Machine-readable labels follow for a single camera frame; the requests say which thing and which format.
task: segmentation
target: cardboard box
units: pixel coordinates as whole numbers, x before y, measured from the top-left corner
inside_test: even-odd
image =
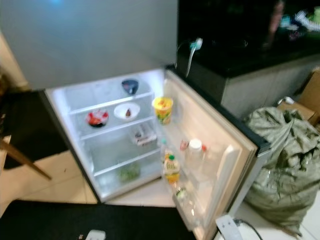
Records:
[[[313,72],[298,102],[320,114],[320,68]]]
[[[297,109],[304,120],[315,126],[320,121],[320,67],[317,67],[311,74],[298,102],[285,97],[278,108],[281,110]]]
[[[287,103],[286,101],[282,101],[280,105],[278,106],[278,109],[281,110],[294,110],[297,109],[304,120],[308,121],[311,125],[316,125],[319,121],[319,115],[317,112],[295,102],[293,104]]]

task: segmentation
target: blue bowl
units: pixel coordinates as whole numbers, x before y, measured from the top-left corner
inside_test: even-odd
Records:
[[[139,82],[134,79],[127,79],[122,81],[122,87],[129,95],[135,95],[139,87]]]

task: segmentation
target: white bowl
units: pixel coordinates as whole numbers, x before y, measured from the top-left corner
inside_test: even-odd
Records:
[[[130,109],[131,115],[126,116],[126,113]],[[132,121],[134,120],[140,112],[140,106],[133,102],[123,103],[115,107],[113,113],[114,115],[121,120],[124,121]]]

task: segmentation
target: crisper drawer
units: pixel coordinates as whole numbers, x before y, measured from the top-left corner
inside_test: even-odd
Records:
[[[107,171],[95,179],[104,201],[161,176],[160,150]]]

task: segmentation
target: plastic bag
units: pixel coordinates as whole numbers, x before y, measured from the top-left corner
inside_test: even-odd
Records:
[[[299,231],[320,186],[320,135],[298,111],[260,108],[245,123],[271,143],[272,155],[246,195],[262,217]]]

